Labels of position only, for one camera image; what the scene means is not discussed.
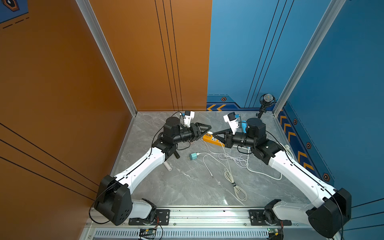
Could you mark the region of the orange power strip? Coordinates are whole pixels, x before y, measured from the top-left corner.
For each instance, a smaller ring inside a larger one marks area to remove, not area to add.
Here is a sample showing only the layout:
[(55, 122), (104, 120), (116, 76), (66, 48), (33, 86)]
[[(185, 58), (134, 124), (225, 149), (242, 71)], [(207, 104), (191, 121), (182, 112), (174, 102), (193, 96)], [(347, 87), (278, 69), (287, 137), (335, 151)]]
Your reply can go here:
[(218, 139), (216, 139), (212, 133), (206, 133), (203, 136), (203, 141), (212, 145), (221, 146), (224, 147), (225, 145), (220, 142)]

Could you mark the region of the black electric toothbrush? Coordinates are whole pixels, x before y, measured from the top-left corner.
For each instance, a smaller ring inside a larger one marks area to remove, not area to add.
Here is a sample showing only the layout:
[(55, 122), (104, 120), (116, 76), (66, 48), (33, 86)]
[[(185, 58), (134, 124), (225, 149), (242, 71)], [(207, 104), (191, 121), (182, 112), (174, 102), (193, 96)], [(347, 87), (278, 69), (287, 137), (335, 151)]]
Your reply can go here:
[(179, 159), (180, 158), (180, 155), (177, 151), (174, 151), (174, 156), (176, 157), (176, 159)]

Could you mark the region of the teal charger cube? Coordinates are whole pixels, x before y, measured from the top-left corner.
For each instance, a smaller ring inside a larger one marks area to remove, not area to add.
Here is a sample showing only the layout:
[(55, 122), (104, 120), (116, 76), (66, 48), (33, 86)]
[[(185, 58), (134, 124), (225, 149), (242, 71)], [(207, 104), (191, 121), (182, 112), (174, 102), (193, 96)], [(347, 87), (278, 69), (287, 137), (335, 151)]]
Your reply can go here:
[(196, 160), (199, 155), (200, 155), (200, 153), (192, 153), (189, 155), (189, 158), (191, 161), (193, 161), (193, 160)]

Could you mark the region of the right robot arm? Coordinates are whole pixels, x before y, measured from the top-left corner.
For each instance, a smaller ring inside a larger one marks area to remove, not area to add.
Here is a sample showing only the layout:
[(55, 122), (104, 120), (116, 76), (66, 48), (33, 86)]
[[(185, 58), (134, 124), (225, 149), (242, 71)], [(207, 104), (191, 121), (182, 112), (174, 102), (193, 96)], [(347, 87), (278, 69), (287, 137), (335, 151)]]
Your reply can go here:
[(335, 189), (320, 180), (292, 158), (278, 141), (269, 140), (266, 125), (259, 118), (246, 121), (246, 130), (235, 113), (224, 116), (229, 129), (213, 135), (226, 148), (233, 146), (250, 148), (251, 154), (266, 165), (277, 170), (293, 183), (310, 201), (309, 204), (294, 204), (275, 199), (265, 206), (265, 221), (271, 226), (280, 226), (283, 221), (310, 225), (317, 233), (331, 239), (343, 231), (351, 219), (352, 196), (341, 188)]

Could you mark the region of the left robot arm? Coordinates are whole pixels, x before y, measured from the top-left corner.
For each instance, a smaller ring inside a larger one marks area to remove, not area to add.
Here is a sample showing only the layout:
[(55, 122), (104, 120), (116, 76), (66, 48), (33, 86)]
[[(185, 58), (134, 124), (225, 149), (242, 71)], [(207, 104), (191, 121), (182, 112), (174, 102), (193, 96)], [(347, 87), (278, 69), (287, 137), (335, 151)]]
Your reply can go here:
[(151, 148), (139, 160), (114, 177), (107, 175), (101, 180), (92, 207), (115, 226), (127, 219), (142, 219), (152, 223), (156, 217), (156, 205), (146, 199), (134, 200), (132, 193), (145, 177), (169, 157), (179, 157), (179, 143), (199, 140), (211, 128), (202, 123), (182, 124), (179, 118), (173, 116), (167, 118), (154, 135)]

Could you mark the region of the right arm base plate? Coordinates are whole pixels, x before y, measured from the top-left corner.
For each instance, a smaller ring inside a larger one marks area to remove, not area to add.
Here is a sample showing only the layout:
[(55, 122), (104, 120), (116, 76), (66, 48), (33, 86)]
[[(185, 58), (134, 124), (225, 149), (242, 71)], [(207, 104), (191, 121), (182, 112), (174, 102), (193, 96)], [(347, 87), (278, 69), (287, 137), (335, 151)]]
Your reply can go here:
[(292, 225), (291, 221), (281, 221), (271, 211), (265, 209), (251, 209), (249, 210), (249, 217), (252, 226), (285, 227)]

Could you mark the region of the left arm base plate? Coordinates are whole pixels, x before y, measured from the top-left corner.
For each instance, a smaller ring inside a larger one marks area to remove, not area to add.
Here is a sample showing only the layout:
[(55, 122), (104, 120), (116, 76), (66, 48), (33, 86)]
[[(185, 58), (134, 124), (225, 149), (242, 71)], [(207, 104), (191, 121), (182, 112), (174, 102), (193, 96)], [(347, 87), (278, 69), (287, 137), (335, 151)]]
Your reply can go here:
[(170, 220), (170, 209), (157, 209), (153, 220), (129, 219), (130, 226), (168, 226)]

